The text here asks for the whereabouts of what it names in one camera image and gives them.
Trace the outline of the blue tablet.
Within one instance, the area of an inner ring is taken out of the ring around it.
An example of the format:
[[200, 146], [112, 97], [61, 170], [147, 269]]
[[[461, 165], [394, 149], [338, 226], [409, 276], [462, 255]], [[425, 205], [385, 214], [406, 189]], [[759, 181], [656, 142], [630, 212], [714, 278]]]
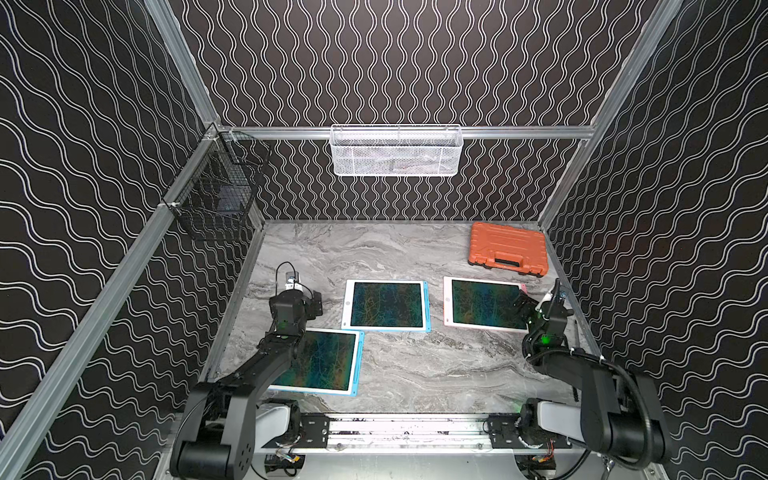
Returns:
[[422, 282], [348, 280], [341, 327], [344, 330], [426, 333]]
[[272, 391], [356, 396], [365, 333], [308, 329], [300, 357], [272, 385]]

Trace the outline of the pink writing tablet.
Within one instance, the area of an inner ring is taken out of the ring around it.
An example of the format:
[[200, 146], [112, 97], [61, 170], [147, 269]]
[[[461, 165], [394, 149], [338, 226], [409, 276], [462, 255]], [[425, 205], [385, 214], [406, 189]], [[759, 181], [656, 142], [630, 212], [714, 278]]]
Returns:
[[443, 279], [443, 323], [448, 327], [526, 331], [537, 304], [520, 283]]

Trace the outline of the blue stylus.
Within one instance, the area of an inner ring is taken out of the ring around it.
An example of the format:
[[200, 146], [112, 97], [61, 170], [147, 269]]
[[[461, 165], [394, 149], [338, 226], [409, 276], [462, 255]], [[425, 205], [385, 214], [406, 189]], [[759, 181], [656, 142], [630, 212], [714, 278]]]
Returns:
[[429, 302], [429, 291], [428, 291], [428, 283], [426, 281], [422, 282], [422, 300], [423, 300], [423, 314], [424, 314], [424, 331], [426, 333], [431, 332], [431, 314], [430, 314], [430, 302]]

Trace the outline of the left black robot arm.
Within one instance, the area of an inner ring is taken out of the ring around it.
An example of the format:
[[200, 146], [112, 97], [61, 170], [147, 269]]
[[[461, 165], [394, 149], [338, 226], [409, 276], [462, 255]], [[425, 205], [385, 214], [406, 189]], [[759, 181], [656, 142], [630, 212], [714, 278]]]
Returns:
[[304, 287], [269, 299], [272, 323], [256, 353], [233, 373], [189, 393], [173, 440], [170, 474], [180, 479], [242, 479], [252, 465], [259, 400], [300, 358], [306, 324], [323, 314], [322, 294]]

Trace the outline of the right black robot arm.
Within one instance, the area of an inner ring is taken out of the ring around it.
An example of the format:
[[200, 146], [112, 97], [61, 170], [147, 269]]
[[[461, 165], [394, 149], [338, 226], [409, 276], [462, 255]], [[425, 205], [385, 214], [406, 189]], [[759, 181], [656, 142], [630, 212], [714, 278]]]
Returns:
[[564, 437], [629, 470], [642, 470], [670, 457], [671, 434], [649, 376], [569, 347], [568, 310], [561, 301], [550, 299], [539, 307], [522, 294], [515, 306], [528, 328], [522, 341], [527, 363], [580, 394], [577, 406], [527, 400], [516, 422], [521, 442], [538, 446]]

